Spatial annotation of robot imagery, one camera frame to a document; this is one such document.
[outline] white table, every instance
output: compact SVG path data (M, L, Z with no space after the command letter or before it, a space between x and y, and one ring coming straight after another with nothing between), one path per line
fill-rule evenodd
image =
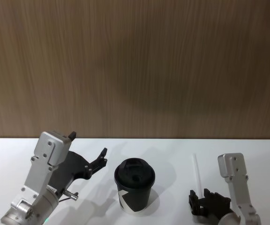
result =
M36 143L37 139L0 139L0 218L24 184ZM252 204L262 224L270 225L270 140L76 139L70 150L91 162L104 147L107 166L89 181L76 180L70 191L79 192L78 201L61 202L47 225L194 225L189 191L201 196L200 190L208 188L229 196L217 157L232 152L244 154ZM149 206L138 216L121 210L113 178L115 168L132 157L145 159L156 173Z

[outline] cup lid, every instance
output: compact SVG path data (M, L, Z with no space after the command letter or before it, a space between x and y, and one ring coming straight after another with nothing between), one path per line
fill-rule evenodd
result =
M143 159L129 158L116 168L114 178L118 185L128 189L151 188L155 182L155 172Z

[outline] wooden wall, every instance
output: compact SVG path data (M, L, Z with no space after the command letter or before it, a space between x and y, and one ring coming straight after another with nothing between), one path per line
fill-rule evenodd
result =
M0 0L0 137L270 138L270 0Z

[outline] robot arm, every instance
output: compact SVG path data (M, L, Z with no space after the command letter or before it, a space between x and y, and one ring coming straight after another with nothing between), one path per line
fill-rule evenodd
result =
M207 217L213 214L218 225L261 225L260 217L251 204L247 185L247 169L241 153L223 154L218 157L220 175L229 185L230 198L204 190L203 199L190 191L189 204L192 214Z
M240 225L261 225L260 217L251 203L248 192L248 176L244 157L241 153L223 154L218 157L220 175L229 185L232 208ZM235 221L234 215L226 215L219 225Z
M77 193L68 191L76 179L90 179L106 166L107 149L92 163L69 151L76 133L68 137L43 132L31 157L32 166L20 193L2 217L4 225L42 225L59 204L62 195L77 200Z

